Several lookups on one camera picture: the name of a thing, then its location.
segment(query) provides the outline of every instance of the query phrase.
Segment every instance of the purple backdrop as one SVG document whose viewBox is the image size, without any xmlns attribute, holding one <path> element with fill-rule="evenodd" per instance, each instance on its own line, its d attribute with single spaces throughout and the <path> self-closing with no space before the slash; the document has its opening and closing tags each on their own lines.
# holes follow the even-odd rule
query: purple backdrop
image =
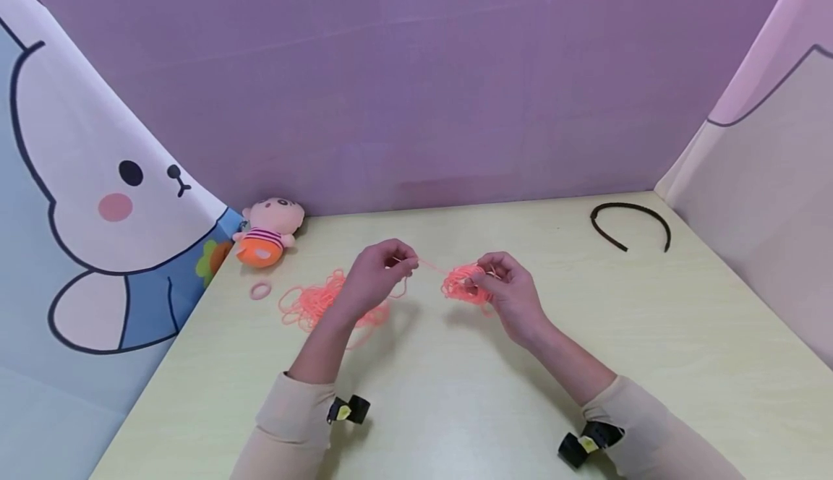
<svg viewBox="0 0 833 480">
<path fill-rule="evenodd" d="M 209 190 L 312 213 L 652 189 L 776 0 L 43 0 Z"/>
</svg>

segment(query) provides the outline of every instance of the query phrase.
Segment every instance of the stuffed toy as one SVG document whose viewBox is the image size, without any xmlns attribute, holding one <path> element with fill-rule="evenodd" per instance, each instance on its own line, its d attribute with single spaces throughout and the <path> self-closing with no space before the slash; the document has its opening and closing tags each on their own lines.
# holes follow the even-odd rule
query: stuffed toy
<svg viewBox="0 0 833 480">
<path fill-rule="evenodd" d="M 245 233 L 231 238 L 237 244 L 237 259 L 243 265 L 263 268 L 274 265 L 283 251 L 295 245 L 295 231 L 304 221 L 304 208 L 282 197 L 271 197 L 243 210 L 249 224 Z"/>
</svg>

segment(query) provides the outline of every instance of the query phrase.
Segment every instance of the cartoon bunny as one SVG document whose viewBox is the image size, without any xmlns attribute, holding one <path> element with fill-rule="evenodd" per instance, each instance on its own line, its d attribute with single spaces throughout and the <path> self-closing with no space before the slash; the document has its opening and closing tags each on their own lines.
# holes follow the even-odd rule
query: cartoon bunny
<svg viewBox="0 0 833 480">
<path fill-rule="evenodd" d="M 203 260 L 214 265 L 210 249 L 230 248 L 241 218 L 176 163 L 35 5 L 0 27 L 22 49 L 12 128 L 56 243 L 86 268 L 56 295 L 49 326 L 82 352 L 148 347 L 179 333 L 210 278 Z"/>
</svg>

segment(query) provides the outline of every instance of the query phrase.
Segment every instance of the striped shirt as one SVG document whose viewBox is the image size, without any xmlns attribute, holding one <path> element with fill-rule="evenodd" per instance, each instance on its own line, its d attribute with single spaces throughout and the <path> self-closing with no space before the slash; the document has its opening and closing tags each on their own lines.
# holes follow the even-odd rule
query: striped shirt
<svg viewBox="0 0 833 480">
<path fill-rule="evenodd" d="M 246 233 L 245 236 L 243 236 L 243 239 L 248 239 L 248 238 L 264 239 L 268 242 L 272 242 L 275 245 L 278 245 L 281 248 L 281 250 L 285 249 L 285 246 L 283 245 L 283 241 L 281 241 L 281 235 L 279 233 L 276 233 L 274 231 L 270 231 L 268 229 L 252 228 L 251 230 L 249 230 L 249 232 Z"/>
</svg>

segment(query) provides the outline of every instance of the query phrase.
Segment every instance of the coral string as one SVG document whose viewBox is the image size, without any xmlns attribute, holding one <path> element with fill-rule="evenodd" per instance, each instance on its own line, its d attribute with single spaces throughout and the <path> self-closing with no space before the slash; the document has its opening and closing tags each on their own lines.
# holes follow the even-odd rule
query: coral string
<svg viewBox="0 0 833 480">
<path fill-rule="evenodd" d="M 304 332 L 312 332 L 313 328 L 315 328 L 316 325 L 318 325 L 318 322 L 321 321 L 324 312 L 326 312 L 327 309 L 333 305 L 333 302 L 336 300 L 336 296 L 341 292 L 341 288 L 344 287 L 344 281 L 344 271 L 338 268 L 329 278 L 327 278 L 327 281 L 324 282 L 323 286 L 312 285 L 306 288 L 301 286 L 290 288 L 278 300 L 278 309 L 283 312 L 283 319 L 281 320 L 283 320 L 285 325 L 293 325 L 294 323 L 297 323 L 297 325 L 300 326 Z M 298 290 L 301 291 L 298 297 L 292 301 L 290 305 L 284 305 L 284 299 L 286 299 L 286 297 L 291 293 Z M 394 299 L 401 298 L 406 292 L 407 284 L 401 294 L 390 297 Z M 362 316 L 362 318 L 356 323 L 356 328 L 369 327 L 369 330 L 364 337 L 353 344 L 350 349 L 361 346 L 361 344 L 363 344 L 369 337 L 369 334 L 371 334 L 373 329 L 384 325 L 385 321 L 388 321 L 389 316 L 390 306 L 388 305 L 387 299 L 382 301 L 379 306 Z"/>
<path fill-rule="evenodd" d="M 475 304 L 483 311 L 483 315 L 492 315 L 492 312 L 490 312 L 486 307 L 488 301 L 492 299 L 492 294 L 482 288 L 475 287 L 470 281 L 471 277 L 476 273 L 486 273 L 481 267 L 472 263 L 471 265 L 456 267 L 454 270 L 447 273 L 442 270 L 442 268 L 433 265 L 431 262 L 423 259 L 420 259 L 419 261 L 425 263 L 427 267 L 432 268 L 439 273 L 445 274 L 443 286 L 440 287 L 440 290 L 446 298 L 457 299 L 459 301 L 465 301 L 466 303 Z M 294 323 L 297 323 L 297 325 L 300 326 L 304 332 L 312 332 L 316 325 L 318 325 L 318 322 L 321 321 L 324 312 L 326 312 L 327 309 L 333 305 L 333 302 L 336 300 L 336 296 L 338 296 L 341 292 L 341 288 L 344 287 L 345 279 L 346 277 L 344 275 L 344 271 L 338 268 L 329 278 L 327 278 L 327 281 L 324 282 L 323 286 L 312 285 L 310 287 L 297 286 L 290 288 L 278 300 L 278 309 L 283 312 L 281 321 L 283 321 L 285 325 L 294 325 Z M 388 296 L 388 299 L 399 299 L 407 293 L 407 278 L 405 278 L 405 281 L 402 282 L 402 284 L 402 293 L 398 295 L 391 294 Z M 298 297 L 295 298 L 290 305 L 284 305 L 284 300 L 296 291 L 301 292 L 298 294 Z M 367 330 L 356 343 L 353 343 L 351 346 L 347 347 L 347 349 L 362 346 L 362 344 L 364 344 L 372 335 L 374 329 L 384 325 L 385 322 L 388 321 L 390 316 L 390 305 L 388 304 L 388 299 L 382 301 L 379 306 L 369 311 L 367 314 L 362 316 L 360 320 L 358 320 L 356 328 L 366 327 Z"/>
<path fill-rule="evenodd" d="M 451 272 L 445 272 L 442 268 L 423 260 L 421 257 L 419 261 L 425 263 L 428 268 L 432 268 L 440 274 L 445 274 L 440 292 L 443 292 L 446 298 L 475 304 L 483 311 L 483 315 L 487 317 L 492 315 L 492 312 L 486 308 L 486 304 L 492 299 L 492 294 L 482 288 L 475 287 L 470 281 L 474 274 L 486 273 L 481 267 L 475 265 L 475 263 L 470 263 L 470 265 L 455 267 Z"/>
</svg>

